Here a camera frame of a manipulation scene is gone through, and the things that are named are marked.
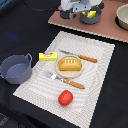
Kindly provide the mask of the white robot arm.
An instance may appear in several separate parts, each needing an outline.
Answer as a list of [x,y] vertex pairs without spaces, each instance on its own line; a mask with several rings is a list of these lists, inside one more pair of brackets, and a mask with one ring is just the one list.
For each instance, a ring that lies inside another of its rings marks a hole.
[[73,13],[78,13],[90,10],[101,2],[102,0],[61,0],[61,7],[63,11],[71,10]]

